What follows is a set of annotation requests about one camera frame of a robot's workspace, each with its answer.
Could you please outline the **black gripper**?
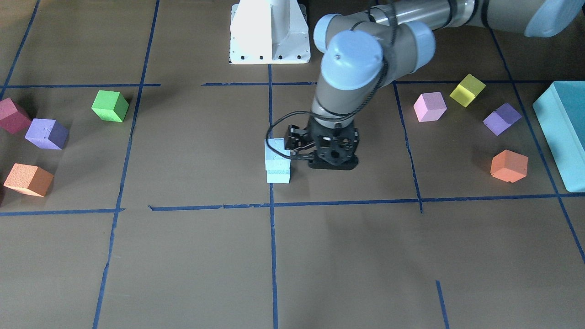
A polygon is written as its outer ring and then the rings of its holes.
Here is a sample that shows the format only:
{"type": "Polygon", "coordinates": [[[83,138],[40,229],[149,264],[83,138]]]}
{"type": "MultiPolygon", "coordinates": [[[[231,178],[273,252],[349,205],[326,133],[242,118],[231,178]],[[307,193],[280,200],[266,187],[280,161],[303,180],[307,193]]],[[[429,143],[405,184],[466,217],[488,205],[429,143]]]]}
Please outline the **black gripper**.
{"type": "Polygon", "coordinates": [[[288,158],[296,161],[313,161],[315,158],[354,158],[359,145],[359,133],[351,122],[345,127],[335,123],[328,128],[315,118],[310,118],[308,126],[289,125],[285,137],[285,149],[290,153],[288,158]],[[307,153],[302,150],[313,148],[307,153]]]}

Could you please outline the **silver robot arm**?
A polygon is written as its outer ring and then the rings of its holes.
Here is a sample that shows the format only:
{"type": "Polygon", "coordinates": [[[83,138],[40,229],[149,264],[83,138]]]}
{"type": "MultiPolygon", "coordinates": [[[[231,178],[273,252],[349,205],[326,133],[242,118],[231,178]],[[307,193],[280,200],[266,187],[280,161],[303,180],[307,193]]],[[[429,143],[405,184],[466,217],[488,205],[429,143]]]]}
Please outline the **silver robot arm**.
{"type": "Polygon", "coordinates": [[[378,90],[428,64],[434,31],[465,25],[551,37],[564,30],[582,0],[390,0],[351,15],[320,18],[313,32],[323,53],[307,127],[288,127],[284,151],[314,169],[351,170],[359,131],[355,116],[378,90]]]}

